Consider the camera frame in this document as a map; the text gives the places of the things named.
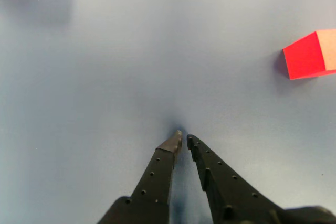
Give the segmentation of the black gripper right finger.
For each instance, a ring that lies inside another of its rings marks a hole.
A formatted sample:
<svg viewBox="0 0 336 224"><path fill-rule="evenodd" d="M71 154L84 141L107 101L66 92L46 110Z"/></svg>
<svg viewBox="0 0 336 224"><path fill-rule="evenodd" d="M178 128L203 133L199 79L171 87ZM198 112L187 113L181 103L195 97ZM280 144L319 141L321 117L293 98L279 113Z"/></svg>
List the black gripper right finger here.
<svg viewBox="0 0 336 224"><path fill-rule="evenodd" d="M335 223L323 207L283 209L262 195L202 140L187 136L214 223Z"/></svg>

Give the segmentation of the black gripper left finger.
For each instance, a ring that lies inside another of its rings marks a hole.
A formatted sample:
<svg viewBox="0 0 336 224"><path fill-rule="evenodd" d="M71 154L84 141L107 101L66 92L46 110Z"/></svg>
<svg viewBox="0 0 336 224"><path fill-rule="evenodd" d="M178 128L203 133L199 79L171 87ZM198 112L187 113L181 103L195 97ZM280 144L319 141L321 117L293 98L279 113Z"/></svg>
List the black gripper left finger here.
<svg viewBox="0 0 336 224"><path fill-rule="evenodd" d="M99 223L169 223L173 171L182 148L177 130L154 151L131 196L118 198Z"/></svg>

